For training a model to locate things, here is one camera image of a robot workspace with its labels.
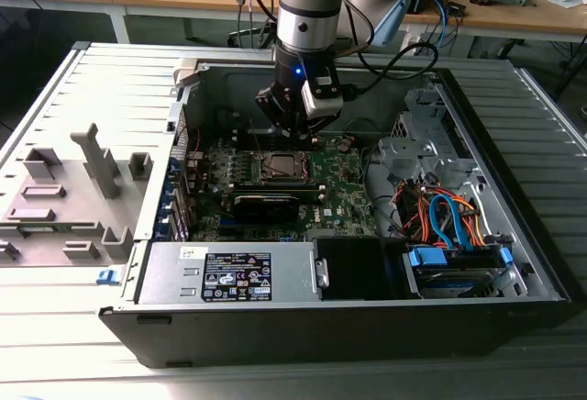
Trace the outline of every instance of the power supply label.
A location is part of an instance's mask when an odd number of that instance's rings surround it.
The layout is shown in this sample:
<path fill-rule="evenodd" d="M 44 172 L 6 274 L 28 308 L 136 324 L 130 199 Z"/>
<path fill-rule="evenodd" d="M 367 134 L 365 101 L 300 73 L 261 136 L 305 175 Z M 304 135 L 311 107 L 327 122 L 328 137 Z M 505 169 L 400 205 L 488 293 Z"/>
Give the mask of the power supply label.
<path fill-rule="evenodd" d="M 205 302 L 271 301 L 271 254 L 208 253 L 202 299 Z"/>

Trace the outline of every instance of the motherboard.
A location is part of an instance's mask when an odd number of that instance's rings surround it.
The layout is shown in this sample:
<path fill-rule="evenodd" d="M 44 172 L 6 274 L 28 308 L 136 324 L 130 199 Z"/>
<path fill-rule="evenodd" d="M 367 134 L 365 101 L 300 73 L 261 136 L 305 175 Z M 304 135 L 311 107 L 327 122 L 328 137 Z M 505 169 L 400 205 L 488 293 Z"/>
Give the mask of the motherboard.
<path fill-rule="evenodd" d="M 375 234 L 360 148 L 351 139 L 315 139 L 302 151 L 239 150 L 220 139 L 198 158 L 193 241 Z"/>

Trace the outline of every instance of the metal grille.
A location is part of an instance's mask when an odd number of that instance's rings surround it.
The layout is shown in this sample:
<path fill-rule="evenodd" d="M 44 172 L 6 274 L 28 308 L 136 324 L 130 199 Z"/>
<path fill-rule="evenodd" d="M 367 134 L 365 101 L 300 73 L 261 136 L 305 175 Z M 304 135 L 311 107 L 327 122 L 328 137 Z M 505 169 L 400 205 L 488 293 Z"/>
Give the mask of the metal grille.
<path fill-rule="evenodd" d="M 400 115 L 397 118 L 397 120 L 395 120 L 395 123 L 393 124 L 393 129 L 392 129 L 392 137 L 401 137 L 401 138 L 409 137 L 408 133 L 407 133 L 407 129 L 405 127 L 403 115 Z"/>

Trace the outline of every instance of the blue tab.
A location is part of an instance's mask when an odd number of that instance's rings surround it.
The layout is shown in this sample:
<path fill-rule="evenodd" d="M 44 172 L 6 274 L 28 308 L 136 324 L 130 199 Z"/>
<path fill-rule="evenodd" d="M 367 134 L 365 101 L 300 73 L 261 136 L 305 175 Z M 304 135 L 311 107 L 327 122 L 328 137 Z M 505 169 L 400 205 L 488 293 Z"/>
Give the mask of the blue tab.
<path fill-rule="evenodd" d="M 412 267 L 419 265 L 448 265 L 444 251 L 438 247 L 416 247 L 408 254 Z"/>
<path fill-rule="evenodd" d="M 116 280 L 116 272 L 112 269 L 104 269 L 98 274 L 98 279 L 95 280 L 98 285 L 118 285 Z"/>
<path fill-rule="evenodd" d="M 505 262 L 505 265 L 510 265 L 514 263 L 514 257 L 512 256 L 512 252 L 507 247 L 501 247 L 499 249 L 500 254 L 502 255 L 502 259 Z"/>

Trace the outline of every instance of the sticker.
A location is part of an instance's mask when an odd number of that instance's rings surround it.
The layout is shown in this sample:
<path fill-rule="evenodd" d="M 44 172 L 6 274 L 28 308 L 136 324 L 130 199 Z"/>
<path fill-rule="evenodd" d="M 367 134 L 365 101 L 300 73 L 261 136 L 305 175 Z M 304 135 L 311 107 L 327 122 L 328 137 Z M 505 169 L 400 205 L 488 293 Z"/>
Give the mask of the sticker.
<path fill-rule="evenodd" d="M 205 302 L 271 301 L 271 254 L 207 253 L 201 295 Z"/>
<path fill-rule="evenodd" d="M 37 233 L 37 232 L 54 232 L 54 228 L 20 228 L 21 232 Z"/>
<path fill-rule="evenodd" d="M 202 260 L 207 252 L 207 247 L 181 247 L 180 260 Z"/>

